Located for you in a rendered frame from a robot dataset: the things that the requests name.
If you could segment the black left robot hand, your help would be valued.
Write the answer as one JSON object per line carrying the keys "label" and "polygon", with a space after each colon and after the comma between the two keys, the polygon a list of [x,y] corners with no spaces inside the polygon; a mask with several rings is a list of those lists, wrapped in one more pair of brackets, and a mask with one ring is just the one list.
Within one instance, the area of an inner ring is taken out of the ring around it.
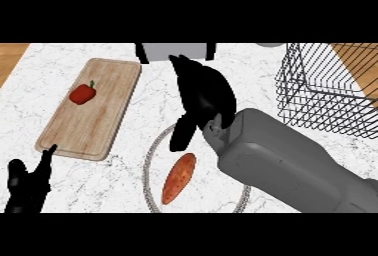
{"label": "black left robot hand", "polygon": [[26,166],[21,159],[12,159],[7,164],[9,178],[7,190],[10,198],[7,200],[4,213],[38,214],[50,188],[52,176],[52,156],[57,145],[43,151],[41,160],[32,172],[26,171]]}

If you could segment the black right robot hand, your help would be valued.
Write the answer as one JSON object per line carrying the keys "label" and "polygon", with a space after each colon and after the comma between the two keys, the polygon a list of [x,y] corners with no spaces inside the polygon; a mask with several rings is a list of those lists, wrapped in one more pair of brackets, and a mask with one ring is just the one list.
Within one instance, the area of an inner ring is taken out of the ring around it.
{"label": "black right robot hand", "polygon": [[235,120],[236,97],[223,74],[184,55],[170,55],[177,75],[177,87],[184,114],[177,119],[170,139],[170,151],[184,151],[195,131],[204,130],[210,120],[221,115],[221,128]]}

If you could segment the orange sweet potato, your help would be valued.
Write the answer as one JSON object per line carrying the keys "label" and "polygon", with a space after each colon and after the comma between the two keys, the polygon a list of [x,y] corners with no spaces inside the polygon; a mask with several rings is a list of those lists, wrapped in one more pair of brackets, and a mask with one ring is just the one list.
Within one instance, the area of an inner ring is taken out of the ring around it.
{"label": "orange sweet potato", "polygon": [[167,205],[180,194],[184,186],[187,185],[196,165],[196,157],[193,153],[186,153],[176,161],[170,170],[164,187],[161,203]]}

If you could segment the red bell pepper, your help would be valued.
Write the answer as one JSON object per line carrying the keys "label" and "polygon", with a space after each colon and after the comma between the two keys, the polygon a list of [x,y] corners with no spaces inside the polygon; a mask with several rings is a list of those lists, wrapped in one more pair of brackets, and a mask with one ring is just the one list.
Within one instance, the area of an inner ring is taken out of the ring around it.
{"label": "red bell pepper", "polygon": [[88,84],[81,84],[69,94],[69,100],[77,104],[83,105],[96,96],[94,81]]}

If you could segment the grey appliance with black legs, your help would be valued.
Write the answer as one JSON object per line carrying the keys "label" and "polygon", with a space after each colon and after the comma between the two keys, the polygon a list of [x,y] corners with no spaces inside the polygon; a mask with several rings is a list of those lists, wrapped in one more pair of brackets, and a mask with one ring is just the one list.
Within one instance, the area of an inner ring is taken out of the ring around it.
{"label": "grey appliance with black legs", "polygon": [[136,56],[142,64],[165,61],[170,55],[210,61],[215,55],[215,43],[136,43]]}

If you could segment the wooden cutting board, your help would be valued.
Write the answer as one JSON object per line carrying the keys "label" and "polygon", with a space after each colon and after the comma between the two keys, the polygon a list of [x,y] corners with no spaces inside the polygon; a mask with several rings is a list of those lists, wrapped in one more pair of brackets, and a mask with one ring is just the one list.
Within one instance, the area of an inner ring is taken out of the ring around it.
{"label": "wooden cutting board", "polygon": [[59,156],[91,161],[106,158],[140,72],[142,65],[133,61],[102,58],[87,61],[68,95],[90,82],[94,82],[96,95],[81,105],[65,96],[37,139],[37,151],[56,144]]}

